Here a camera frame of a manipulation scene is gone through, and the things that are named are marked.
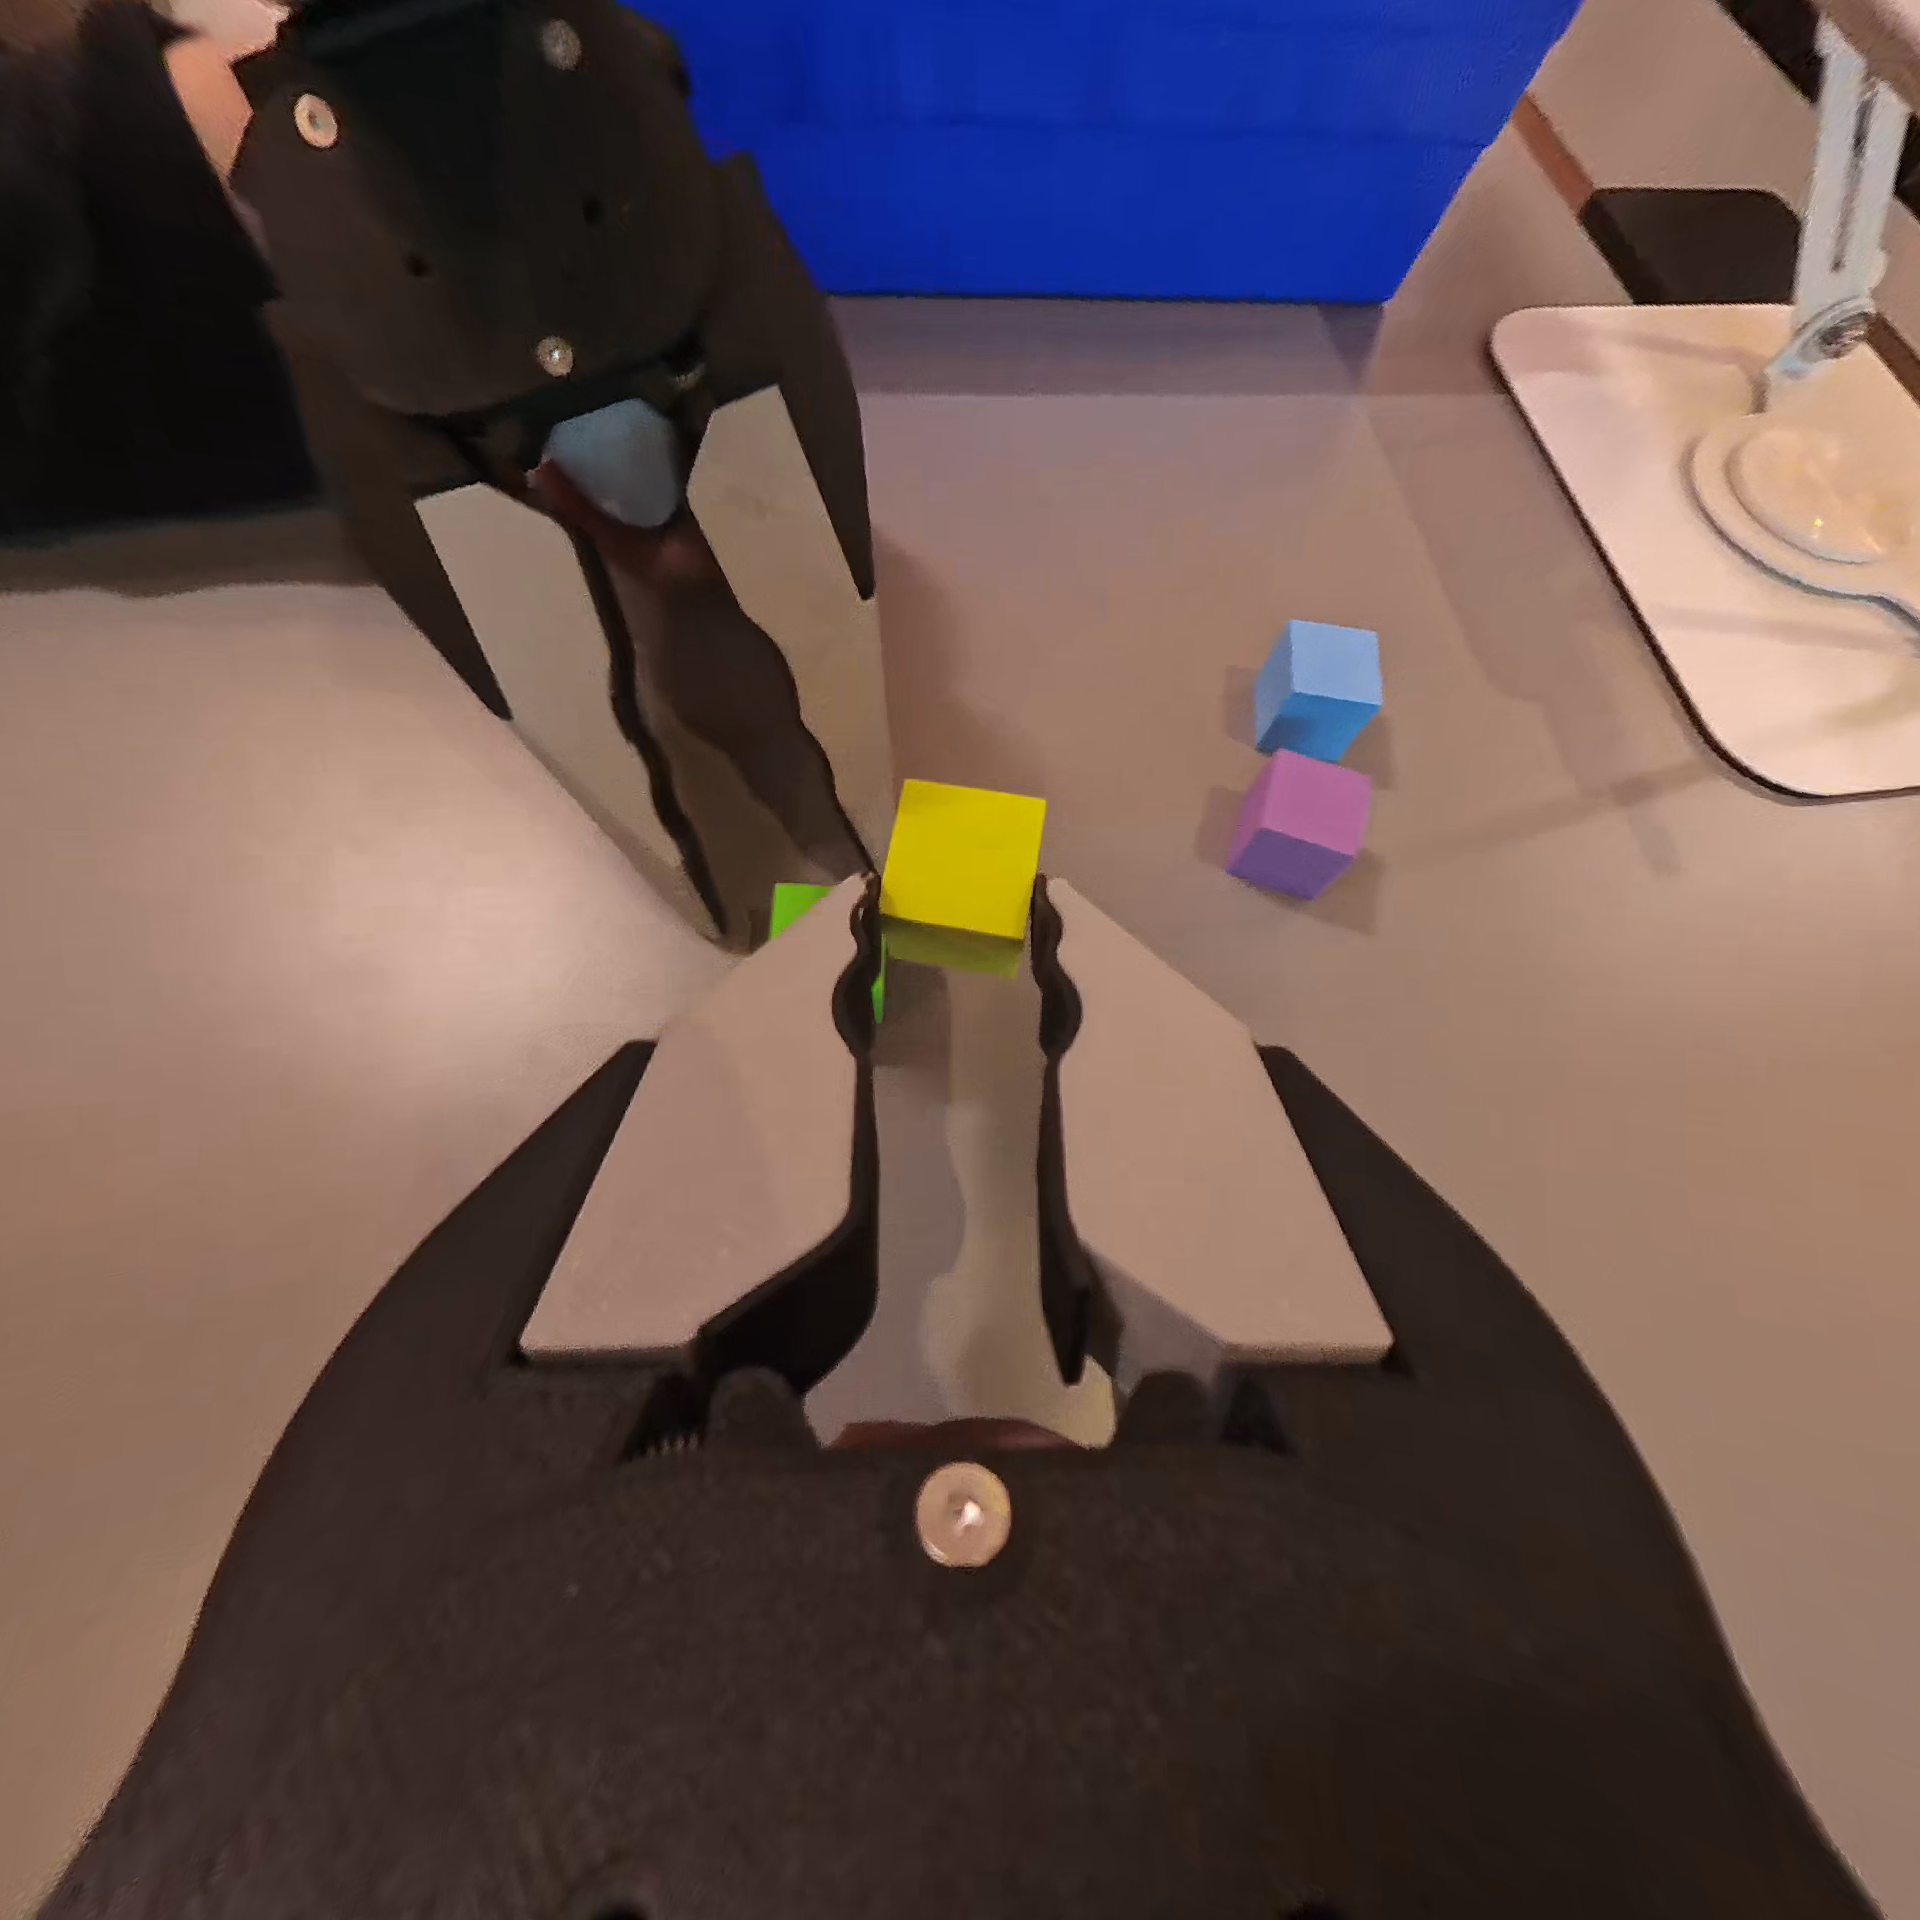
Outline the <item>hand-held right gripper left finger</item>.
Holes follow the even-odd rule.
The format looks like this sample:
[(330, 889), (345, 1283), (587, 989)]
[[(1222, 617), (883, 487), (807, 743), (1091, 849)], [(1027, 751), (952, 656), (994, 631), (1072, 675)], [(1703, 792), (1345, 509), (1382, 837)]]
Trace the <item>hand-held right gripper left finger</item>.
[(879, 1304), (879, 882), (850, 879), (655, 1047), (520, 1347), (807, 1395)]

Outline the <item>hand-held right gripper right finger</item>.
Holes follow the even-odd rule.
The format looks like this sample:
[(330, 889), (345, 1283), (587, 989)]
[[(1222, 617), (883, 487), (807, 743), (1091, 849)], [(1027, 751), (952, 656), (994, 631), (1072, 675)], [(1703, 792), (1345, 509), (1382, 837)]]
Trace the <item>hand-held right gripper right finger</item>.
[(1065, 880), (1032, 905), (1041, 1307), (1064, 1380), (1382, 1361), (1385, 1315), (1252, 1031)]

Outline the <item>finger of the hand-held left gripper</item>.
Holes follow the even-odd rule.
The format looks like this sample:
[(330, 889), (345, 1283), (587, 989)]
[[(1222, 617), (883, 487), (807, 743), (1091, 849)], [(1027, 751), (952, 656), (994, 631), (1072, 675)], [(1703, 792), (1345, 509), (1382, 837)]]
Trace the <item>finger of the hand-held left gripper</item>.
[(662, 706), (732, 880), (874, 873), (895, 820), (857, 408), (831, 408), (825, 451), (827, 487), (787, 389), (720, 400), (662, 523)]
[(490, 485), (417, 504), (520, 743), (706, 940), (724, 912), (664, 743), (641, 711), (606, 572), (570, 528)]

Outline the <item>green foam cube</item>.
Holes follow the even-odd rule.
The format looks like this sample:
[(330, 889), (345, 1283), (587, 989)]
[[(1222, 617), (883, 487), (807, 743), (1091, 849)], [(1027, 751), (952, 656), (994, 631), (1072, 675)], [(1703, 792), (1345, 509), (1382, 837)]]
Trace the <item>green foam cube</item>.
[[(810, 880), (783, 880), (776, 885), (774, 904), (771, 904), (771, 922), (769, 922), (769, 940), (783, 938), (791, 927), (795, 927), (817, 904), (825, 901), (832, 893), (827, 882), (810, 882)], [(884, 1000), (887, 1000), (887, 980), (889, 980), (889, 947), (884, 938), (880, 938), (880, 961), (879, 975), (872, 986), (872, 1012), (874, 1023), (880, 1024), (884, 1017)]]

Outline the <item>yellow foam cube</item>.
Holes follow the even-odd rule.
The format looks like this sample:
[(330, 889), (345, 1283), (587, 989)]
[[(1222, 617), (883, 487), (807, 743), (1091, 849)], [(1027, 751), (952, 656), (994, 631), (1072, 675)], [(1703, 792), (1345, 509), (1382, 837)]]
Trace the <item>yellow foam cube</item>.
[(880, 873), (889, 955), (1015, 977), (1041, 875), (1048, 803), (911, 778)]

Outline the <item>purple foam cube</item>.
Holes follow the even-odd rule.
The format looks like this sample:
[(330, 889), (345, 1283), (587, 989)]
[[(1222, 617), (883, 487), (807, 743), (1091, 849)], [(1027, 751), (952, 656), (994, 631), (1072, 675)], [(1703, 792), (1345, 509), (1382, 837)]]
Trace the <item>purple foam cube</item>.
[(1225, 873), (1268, 893), (1314, 901), (1362, 853), (1376, 785), (1330, 759), (1278, 751), (1246, 792)]

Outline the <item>blue foam cube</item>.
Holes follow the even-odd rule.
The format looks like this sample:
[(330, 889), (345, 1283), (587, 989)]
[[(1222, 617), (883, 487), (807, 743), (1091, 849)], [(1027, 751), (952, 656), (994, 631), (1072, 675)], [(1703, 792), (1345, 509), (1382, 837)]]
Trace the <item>blue foam cube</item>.
[(1295, 617), (1256, 675), (1256, 748), (1345, 762), (1382, 706), (1376, 631)]

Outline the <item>person's left forearm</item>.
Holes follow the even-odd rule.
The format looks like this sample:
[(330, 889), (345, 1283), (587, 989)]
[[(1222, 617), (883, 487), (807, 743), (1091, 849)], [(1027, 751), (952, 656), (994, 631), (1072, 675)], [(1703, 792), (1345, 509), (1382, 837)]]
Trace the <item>person's left forearm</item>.
[(159, 5), (4, 5), (7, 541), (321, 492), (272, 275), (164, 68), (190, 32)]

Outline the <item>person's left hand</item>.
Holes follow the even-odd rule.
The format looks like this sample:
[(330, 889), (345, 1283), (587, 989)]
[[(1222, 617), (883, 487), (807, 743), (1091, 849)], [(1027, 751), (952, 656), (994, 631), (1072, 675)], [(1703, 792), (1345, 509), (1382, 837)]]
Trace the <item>person's left hand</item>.
[(215, 177), (230, 184), (254, 108), (233, 72), (233, 55), (214, 36), (190, 32), (163, 51), (164, 68)]

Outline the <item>blue plastic bin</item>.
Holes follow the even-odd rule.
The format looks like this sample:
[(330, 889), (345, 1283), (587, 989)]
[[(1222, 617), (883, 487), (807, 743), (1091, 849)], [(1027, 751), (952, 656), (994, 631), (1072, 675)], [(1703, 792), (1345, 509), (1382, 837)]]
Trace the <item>blue plastic bin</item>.
[(1383, 305), (1577, 3), (656, 3), (824, 290)]

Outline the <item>white document stand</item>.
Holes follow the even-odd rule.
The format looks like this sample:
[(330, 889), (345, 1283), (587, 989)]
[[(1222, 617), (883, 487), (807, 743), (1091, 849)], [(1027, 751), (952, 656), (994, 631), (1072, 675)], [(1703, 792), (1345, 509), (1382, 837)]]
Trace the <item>white document stand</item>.
[(1710, 745), (1790, 800), (1918, 787), (1915, 397), (1882, 348), (1915, 5), (1816, 5), (1793, 299), (1535, 307), (1490, 355)]

